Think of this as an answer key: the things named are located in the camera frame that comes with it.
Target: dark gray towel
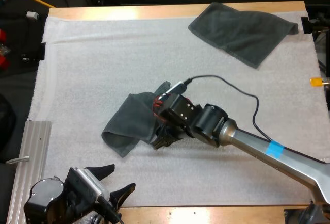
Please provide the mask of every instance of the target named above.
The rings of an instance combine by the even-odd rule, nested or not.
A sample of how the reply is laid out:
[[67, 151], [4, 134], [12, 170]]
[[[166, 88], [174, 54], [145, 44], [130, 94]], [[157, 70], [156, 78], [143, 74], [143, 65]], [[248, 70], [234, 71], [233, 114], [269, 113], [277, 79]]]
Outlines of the dark gray towel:
[[265, 12], [238, 11], [215, 2], [188, 28], [203, 41], [253, 68], [257, 68], [287, 34], [298, 33], [297, 23]]
[[139, 140], [150, 143], [158, 125], [152, 113], [153, 100], [170, 86], [169, 82], [164, 82], [155, 93], [130, 94], [105, 126], [101, 134], [103, 141], [122, 157], [125, 157]]

